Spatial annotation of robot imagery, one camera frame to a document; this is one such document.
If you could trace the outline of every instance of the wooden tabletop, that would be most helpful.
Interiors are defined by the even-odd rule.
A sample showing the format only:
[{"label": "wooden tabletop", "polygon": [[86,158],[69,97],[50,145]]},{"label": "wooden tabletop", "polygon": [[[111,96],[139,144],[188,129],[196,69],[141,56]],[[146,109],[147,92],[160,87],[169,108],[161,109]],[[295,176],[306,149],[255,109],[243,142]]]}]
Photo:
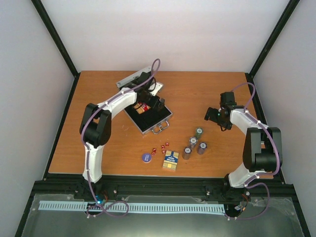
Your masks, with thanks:
[{"label": "wooden tabletop", "polygon": [[[51,162],[50,173],[82,173],[84,148],[80,142],[79,127],[88,103],[100,103],[118,92],[116,82],[134,72],[84,71],[78,81],[58,145]],[[208,107],[219,107],[220,94],[246,82],[244,73],[218,72],[158,72],[156,79],[164,84],[158,94],[165,99],[166,106],[173,112],[170,127],[158,135],[151,132],[142,135],[125,112],[112,121],[112,135],[105,145],[102,160],[103,174],[111,175],[154,175],[224,177],[242,162],[244,134],[235,126],[221,132],[218,125],[205,121]],[[235,92],[238,105],[249,99],[248,86]],[[250,112],[255,115],[252,103]],[[201,141],[208,148],[203,155],[193,150],[189,160],[180,155],[176,171],[162,167],[164,155],[160,146],[169,142],[169,150],[180,154],[188,145],[195,129],[202,127]],[[149,163],[141,159],[143,153],[157,153]]]}]

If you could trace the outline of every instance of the blue coin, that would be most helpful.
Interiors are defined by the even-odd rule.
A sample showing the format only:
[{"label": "blue coin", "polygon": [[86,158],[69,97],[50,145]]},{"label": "blue coin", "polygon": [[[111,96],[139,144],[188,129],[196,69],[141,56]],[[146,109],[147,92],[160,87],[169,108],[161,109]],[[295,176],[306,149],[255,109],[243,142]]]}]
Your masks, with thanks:
[{"label": "blue coin", "polygon": [[144,154],[142,155],[142,160],[143,160],[143,162],[145,162],[145,163],[149,163],[149,162],[152,160],[152,155],[149,154],[149,153],[144,153]]}]

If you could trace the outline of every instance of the robotic arm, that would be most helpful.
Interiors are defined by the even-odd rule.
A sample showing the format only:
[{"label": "robotic arm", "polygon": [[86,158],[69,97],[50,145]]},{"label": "robotic arm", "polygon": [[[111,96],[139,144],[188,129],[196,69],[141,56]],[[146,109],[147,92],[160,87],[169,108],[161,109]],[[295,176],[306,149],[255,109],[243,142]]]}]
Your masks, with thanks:
[{"label": "robotic arm", "polygon": [[[80,126],[80,134],[83,132],[83,128],[93,113],[102,107],[100,112],[94,117],[94,119],[99,119],[99,121],[91,121],[83,135],[83,140],[86,143],[85,164],[88,162],[91,182],[96,183],[102,177],[102,153],[111,135],[112,119],[127,106],[136,104],[137,102],[146,103],[157,111],[164,107],[164,99],[160,99],[156,96],[162,89],[163,84],[156,82],[155,78],[152,78],[141,87],[131,90],[148,80],[150,76],[151,67],[144,68],[135,73],[132,79],[127,81],[126,84],[120,88],[120,92],[109,100],[97,105],[88,104],[86,106]],[[88,180],[86,168],[83,172],[83,176]]]},{"label": "robotic arm", "polygon": [[264,133],[265,128],[273,138],[279,156],[279,166],[282,165],[281,131],[276,127],[268,127],[254,118],[244,106],[235,102],[233,92],[221,94],[220,109],[208,108],[205,120],[217,123],[222,131],[230,130],[236,125],[245,135],[242,154],[242,164],[225,178],[232,188],[244,188],[252,177],[273,172],[277,168],[277,158],[270,140]]}]

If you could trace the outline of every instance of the white robotic arm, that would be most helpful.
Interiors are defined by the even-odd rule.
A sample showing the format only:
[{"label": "white robotic arm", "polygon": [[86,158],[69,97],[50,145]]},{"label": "white robotic arm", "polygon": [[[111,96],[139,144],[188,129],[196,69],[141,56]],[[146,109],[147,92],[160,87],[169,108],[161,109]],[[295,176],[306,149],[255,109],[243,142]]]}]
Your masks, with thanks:
[{"label": "white robotic arm", "polygon": [[244,188],[248,185],[249,180],[259,178],[260,174],[276,170],[276,155],[263,129],[273,137],[281,166],[280,130],[276,127],[268,127],[254,118],[243,106],[238,106],[233,92],[222,93],[220,109],[208,108],[204,119],[216,122],[222,131],[230,130],[234,124],[246,135],[242,155],[243,162],[234,172],[227,175],[230,187]]},{"label": "white robotic arm", "polygon": [[[151,67],[147,67],[141,71],[139,71],[139,75],[142,72],[146,72],[144,70],[150,71]],[[102,154],[105,143],[110,138],[111,134],[111,120],[122,110],[124,110],[127,106],[135,104],[139,97],[143,98],[144,93],[146,93],[146,98],[149,97],[157,97],[156,94],[162,89],[163,84],[156,82],[142,88],[135,92],[134,90],[130,90],[128,87],[121,88],[120,92],[114,95],[107,101],[99,103],[97,105],[89,104],[86,107],[84,112],[84,116],[82,119],[82,123],[80,126],[80,133],[82,132],[82,128],[84,127],[88,118],[91,117],[94,111],[102,108],[101,115],[99,116],[99,123],[91,122],[89,124],[90,127],[84,133],[84,138],[86,142],[85,146],[85,164],[87,164],[88,159],[88,167],[90,180],[93,183],[96,183],[102,177]],[[86,180],[88,180],[86,167],[83,172],[83,176]]]}]

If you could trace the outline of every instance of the white wall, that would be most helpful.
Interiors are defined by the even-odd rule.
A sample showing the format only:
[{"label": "white wall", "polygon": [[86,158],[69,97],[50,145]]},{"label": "white wall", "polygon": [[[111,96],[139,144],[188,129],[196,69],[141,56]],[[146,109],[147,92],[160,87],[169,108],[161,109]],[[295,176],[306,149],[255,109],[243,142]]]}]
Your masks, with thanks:
[{"label": "white wall", "polygon": [[43,0],[78,70],[249,72],[288,0]]},{"label": "white wall", "polygon": [[31,1],[0,7],[0,236],[42,178],[73,77]]},{"label": "white wall", "polygon": [[284,177],[316,236],[316,1],[300,1],[255,77],[270,126],[282,132]]}]

